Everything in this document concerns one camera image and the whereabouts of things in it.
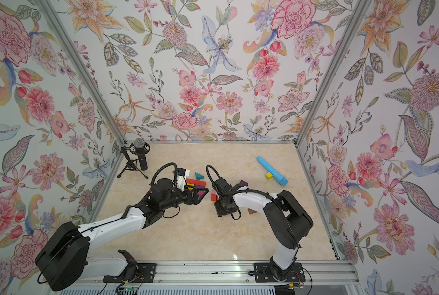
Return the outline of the teal triangle block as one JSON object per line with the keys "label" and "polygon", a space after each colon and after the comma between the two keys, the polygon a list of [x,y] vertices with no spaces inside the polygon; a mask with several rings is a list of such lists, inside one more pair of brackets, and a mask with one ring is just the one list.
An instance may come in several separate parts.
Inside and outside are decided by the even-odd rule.
{"label": "teal triangle block", "polygon": [[197,173],[197,172],[195,173],[195,177],[196,177],[197,180],[204,179],[204,176],[201,175],[200,173]]}

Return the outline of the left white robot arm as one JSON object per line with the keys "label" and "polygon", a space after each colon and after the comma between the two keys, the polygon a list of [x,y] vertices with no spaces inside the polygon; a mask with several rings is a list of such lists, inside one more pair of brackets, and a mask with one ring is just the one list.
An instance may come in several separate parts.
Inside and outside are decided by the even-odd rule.
{"label": "left white robot arm", "polygon": [[41,272],[38,283],[61,291],[85,278],[104,276],[124,283],[143,278],[137,260],[128,251],[118,250],[102,257],[95,256],[94,250],[152,226],[170,208],[198,205],[207,194],[205,187],[163,178],[151,184],[146,195],[121,214],[81,226],[72,222],[62,224],[36,256],[35,264]]}

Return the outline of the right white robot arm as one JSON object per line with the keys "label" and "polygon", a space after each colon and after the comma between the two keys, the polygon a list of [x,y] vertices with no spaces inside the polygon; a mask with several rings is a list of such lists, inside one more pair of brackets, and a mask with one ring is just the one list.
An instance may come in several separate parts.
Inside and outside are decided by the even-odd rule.
{"label": "right white robot arm", "polygon": [[213,182],[217,193],[215,210],[219,217],[233,216],[241,208],[262,213],[278,241],[276,252],[269,262],[269,272],[278,281],[284,281],[293,271],[300,244],[314,226],[312,218],[292,195],[283,190],[278,194],[230,185],[224,178]]}

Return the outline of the black tripod mic stand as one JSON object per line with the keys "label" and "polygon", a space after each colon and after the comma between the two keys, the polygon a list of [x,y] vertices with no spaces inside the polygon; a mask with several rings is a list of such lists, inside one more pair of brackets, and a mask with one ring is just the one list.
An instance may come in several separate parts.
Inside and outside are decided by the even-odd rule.
{"label": "black tripod mic stand", "polygon": [[141,175],[145,178],[148,179],[149,177],[144,173],[145,171],[142,171],[140,169],[140,164],[138,162],[138,157],[137,155],[135,155],[134,152],[134,148],[133,148],[133,143],[130,144],[129,146],[123,146],[121,147],[121,154],[125,157],[126,159],[126,165],[125,167],[121,170],[121,172],[117,175],[117,178],[120,178],[124,172],[126,171],[131,171],[131,172],[139,172],[141,173]]}

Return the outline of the black rhinestone microphone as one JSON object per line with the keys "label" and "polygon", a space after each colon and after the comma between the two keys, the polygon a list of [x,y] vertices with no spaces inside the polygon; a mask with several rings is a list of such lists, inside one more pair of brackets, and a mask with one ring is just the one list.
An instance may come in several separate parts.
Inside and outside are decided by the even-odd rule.
{"label": "black rhinestone microphone", "polygon": [[133,148],[134,148],[135,155],[137,155],[137,157],[138,157],[140,169],[142,171],[146,171],[148,169],[146,155],[150,151],[150,146],[142,138],[137,138],[133,142]]}

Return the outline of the blue toy microphone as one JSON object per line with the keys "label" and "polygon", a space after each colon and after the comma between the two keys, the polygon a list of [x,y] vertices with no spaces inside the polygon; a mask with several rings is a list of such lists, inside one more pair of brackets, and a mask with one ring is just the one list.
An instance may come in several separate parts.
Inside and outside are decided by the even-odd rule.
{"label": "blue toy microphone", "polygon": [[257,161],[267,170],[267,172],[272,175],[272,177],[281,186],[286,186],[288,184],[288,179],[280,174],[271,164],[269,164],[265,159],[260,156],[256,157]]}

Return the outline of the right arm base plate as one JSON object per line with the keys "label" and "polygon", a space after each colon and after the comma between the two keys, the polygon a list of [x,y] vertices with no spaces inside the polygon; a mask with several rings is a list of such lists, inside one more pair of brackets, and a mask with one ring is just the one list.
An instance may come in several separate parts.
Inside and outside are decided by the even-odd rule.
{"label": "right arm base plate", "polygon": [[273,263],[254,263],[249,275],[254,276],[256,283],[304,283],[306,278],[301,263],[293,263],[283,270]]}

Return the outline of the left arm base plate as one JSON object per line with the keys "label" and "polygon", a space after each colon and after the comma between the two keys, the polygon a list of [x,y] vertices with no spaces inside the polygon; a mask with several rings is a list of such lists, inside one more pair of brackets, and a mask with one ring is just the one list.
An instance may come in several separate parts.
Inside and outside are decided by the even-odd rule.
{"label": "left arm base plate", "polygon": [[128,265],[120,275],[103,277],[103,283],[152,283],[156,272],[156,263],[137,263]]}

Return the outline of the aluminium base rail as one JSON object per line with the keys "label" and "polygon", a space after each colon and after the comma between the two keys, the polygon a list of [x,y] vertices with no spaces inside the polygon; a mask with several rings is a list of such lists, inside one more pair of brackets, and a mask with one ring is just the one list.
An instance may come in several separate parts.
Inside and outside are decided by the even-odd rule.
{"label": "aluminium base rail", "polygon": [[[155,263],[137,261],[137,263]],[[215,285],[269,284],[291,287],[294,283],[256,283],[249,275],[254,263],[267,261],[160,261],[156,262],[154,281],[150,284]],[[295,283],[307,287],[309,294],[316,293],[321,285],[346,286],[354,295],[363,294],[357,274],[347,261],[305,261],[301,263],[306,282]],[[104,276],[85,278],[83,282],[103,282]]]}

